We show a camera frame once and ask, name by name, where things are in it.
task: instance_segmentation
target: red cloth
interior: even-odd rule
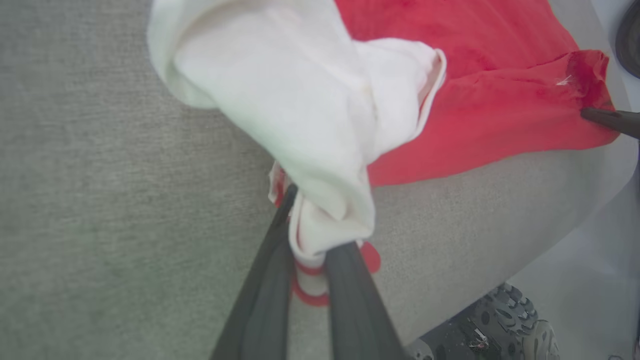
[[[523,152],[587,149],[618,135],[580,117],[585,107],[613,110],[608,57],[580,51],[547,0],[336,3],[354,39],[418,40],[442,49],[449,63],[422,134],[369,166],[373,186],[449,176]]]

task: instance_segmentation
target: white fabric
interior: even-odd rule
[[[367,165],[420,134],[444,54],[352,40],[332,0],[155,0],[152,63],[186,104],[219,108],[298,185],[296,259],[370,236]]]

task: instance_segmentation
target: white floor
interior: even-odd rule
[[[551,321],[563,359],[631,360],[640,310],[640,179],[510,282]]]

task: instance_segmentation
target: gray fabric surface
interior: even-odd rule
[[[0,2],[0,359],[205,359],[273,215],[271,158],[161,86],[147,12]],[[622,137],[377,189],[375,279],[402,339],[560,240],[636,160]],[[328,359],[326,310],[291,313],[290,358]]]

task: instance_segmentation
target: red fabric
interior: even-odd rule
[[[587,149],[618,135],[580,117],[585,107],[613,110],[608,57],[580,51],[547,0],[336,3],[354,39],[418,40],[448,60],[422,134],[369,166],[373,186],[449,176],[523,152]]]

